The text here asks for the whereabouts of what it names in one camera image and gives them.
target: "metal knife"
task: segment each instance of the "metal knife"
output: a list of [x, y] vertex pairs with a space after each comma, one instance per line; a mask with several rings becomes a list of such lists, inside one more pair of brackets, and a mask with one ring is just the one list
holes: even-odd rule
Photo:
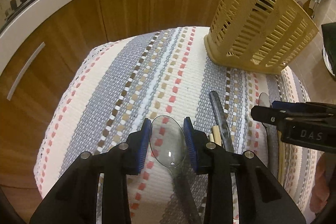
[[227, 125], [225, 113], [221, 104], [221, 100], [219, 99], [218, 93], [213, 90], [210, 91], [209, 96], [212, 109], [216, 117], [216, 122], [219, 127], [223, 146], [226, 149], [226, 151], [234, 153], [235, 151], [232, 144], [229, 126]]

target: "cabinet door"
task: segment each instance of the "cabinet door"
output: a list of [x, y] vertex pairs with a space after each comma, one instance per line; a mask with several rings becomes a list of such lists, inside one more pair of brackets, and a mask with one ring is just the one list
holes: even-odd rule
[[109, 41], [150, 31], [150, 0], [100, 0]]
[[36, 188], [33, 167], [58, 102], [88, 52], [105, 42], [99, 1], [73, 0], [44, 21], [13, 55], [0, 76], [1, 185]]
[[219, 0], [154, 0], [151, 30], [210, 26]]

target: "striped tablecloth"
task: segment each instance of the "striped tablecloth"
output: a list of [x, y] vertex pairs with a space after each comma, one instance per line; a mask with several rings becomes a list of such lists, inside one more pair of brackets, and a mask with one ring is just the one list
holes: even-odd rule
[[[250, 109], [261, 92], [289, 102], [308, 101], [307, 92], [288, 67], [274, 76], [213, 64], [203, 42], [208, 32], [208, 27], [180, 27], [93, 49], [64, 93], [41, 144], [34, 174], [42, 197], [82, 151], [107, 152], [139, 130], [145, 117], [165, 114], [182, 124], [190, 116], [196, 129], [210, 133], [216, 124], [211, 90], [218, 92], [228, 114], [235, 152], [252, 150], [267, 164], [265, 129], [251, 118]], [[283, 186], [304, 210], [314, 182], [316, 151], [293, 145], [284, 149]], [[187, 173], [202, 213], [207, 177]], [[186, 223], [171, 175], [150, 148], [141, 174], [128, 177], [128, 195], [132, 223]], [[97, 206], [100, 222], [100, 194]], [[234, 206], [238, 223], [236, 195]]]

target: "utensil holder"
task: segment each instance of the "utensil holder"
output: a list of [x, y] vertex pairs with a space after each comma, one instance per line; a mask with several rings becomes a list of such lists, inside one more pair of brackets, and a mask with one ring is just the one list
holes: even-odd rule
[[317, 33], [295, 0], [220, 0], [204, 43], [218, 65], [280, 74]]

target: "plastic spoon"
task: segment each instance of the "plastic spoon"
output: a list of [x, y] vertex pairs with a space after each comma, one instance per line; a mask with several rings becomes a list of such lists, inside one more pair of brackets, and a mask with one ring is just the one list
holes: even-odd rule
[[172, 173], [175, 193], [188, 223], [201, 223], [187, 178], [182, 171], [187, 148], [179, 124], [169, 116], [156, 117], [150, 129], [150, 145], [157, 161]]

